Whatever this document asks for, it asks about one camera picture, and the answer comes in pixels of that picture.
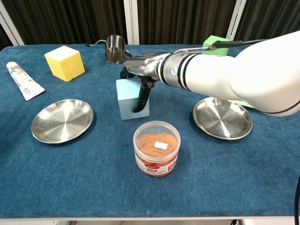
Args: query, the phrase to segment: stainless steel plate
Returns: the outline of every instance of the stainless steel plate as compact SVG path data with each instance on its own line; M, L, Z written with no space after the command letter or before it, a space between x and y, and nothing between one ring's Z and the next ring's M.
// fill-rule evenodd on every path
M193 117L201 130L221 139L240 139L252 129L252 118L244 107L214 97L198 102Z
M92 108L75 99L62 100L43 109L33 120L31 132L44 143L62 143L74 139L89 128Z

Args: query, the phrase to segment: blue foam block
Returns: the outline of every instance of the blue foam block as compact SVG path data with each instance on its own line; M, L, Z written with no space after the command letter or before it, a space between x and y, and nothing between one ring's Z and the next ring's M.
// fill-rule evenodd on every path
M116 85L122 120L149 116L149 101L142 111L137 113L132 112L139 97L141 86L141 80L139 78L116 80Z

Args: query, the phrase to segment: blue tablecloth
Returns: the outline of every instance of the blue tablecloth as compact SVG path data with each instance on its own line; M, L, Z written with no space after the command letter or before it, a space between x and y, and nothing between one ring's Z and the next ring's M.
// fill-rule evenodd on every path
M86 72L64 82L51 74L44 57L59 46L15 46L0 52L0 218L293 215L300 113L275 118L249 109L251 133L223 141L205 134L192 119L194 105L205 96L157 82L150 116L123 121L115 84L122 64L109 64L103 45L71 45L80 51ZM137 55L181 47L127 49ZM46 92L25 101L6 69L9 61ZM64 144L37 141L30 131L36 114L68 98L92 106L91 127ZM143 174L135 163L133 134L150 120L171 123L181 135L176 167L163 178Z

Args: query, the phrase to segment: yellow sponge cube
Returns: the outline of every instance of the yellow sponge cube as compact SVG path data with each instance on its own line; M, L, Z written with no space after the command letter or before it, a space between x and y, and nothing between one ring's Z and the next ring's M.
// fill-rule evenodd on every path
M54 76L69 82L84 73L83 61L79 51L62 46L45 54Z

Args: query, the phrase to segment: green foam block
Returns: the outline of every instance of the green foam block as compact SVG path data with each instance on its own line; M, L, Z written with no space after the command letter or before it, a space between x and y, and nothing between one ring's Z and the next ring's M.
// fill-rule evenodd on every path
M223 37L217 37L217 36L211 35L208 39L205 40L205 42L203 43L203 47L208 47L216 41L230 41L230 40L223 38ZM227 55L227 53L228 53L228 48L219 48L215 51L202 52L202 54L205 54L205 55Z

